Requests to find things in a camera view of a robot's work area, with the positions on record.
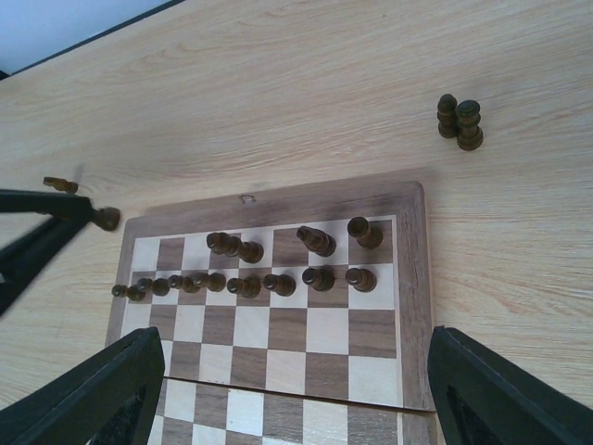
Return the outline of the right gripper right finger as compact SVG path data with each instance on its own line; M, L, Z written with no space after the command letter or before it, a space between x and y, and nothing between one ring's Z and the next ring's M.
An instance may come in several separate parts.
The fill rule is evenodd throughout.
M590 444L592 410L456 328L434 329L427 370L447 444Z

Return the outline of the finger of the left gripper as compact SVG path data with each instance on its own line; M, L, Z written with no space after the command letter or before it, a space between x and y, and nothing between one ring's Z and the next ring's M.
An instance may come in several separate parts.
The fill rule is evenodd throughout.
M24 190L1 190L2 213L41 213L72 220L91 221L95 209L88 197Z
M74 221L50 217L1 249L1 314L74 237Z

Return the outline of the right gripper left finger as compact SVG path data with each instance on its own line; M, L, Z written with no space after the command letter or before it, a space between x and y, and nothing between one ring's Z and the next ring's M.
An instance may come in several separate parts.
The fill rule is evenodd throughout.
M139 328L1 411L3 444L146 444L165 363Z

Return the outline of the wooden chess board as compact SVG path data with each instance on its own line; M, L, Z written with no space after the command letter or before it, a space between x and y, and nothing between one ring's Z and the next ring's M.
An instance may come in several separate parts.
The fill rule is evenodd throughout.
M373 250L347 232L354 217L383 232ZM297 238L306 225L336 242L320 257ZM264 248L261 261L211 253L213 232ZM301 278L329 268L334 286L318 292ZM361 293L345 273L377 278ZM116 278L221 273L256 276L244 299L200 288L114 298L107 329L115 341L154 326L165 371L152 444L434 444L435 408L426 370L433 311L423 188L415 182L337 181L171 205L127 222ZM266 289L266 274L288 274L296 291Z

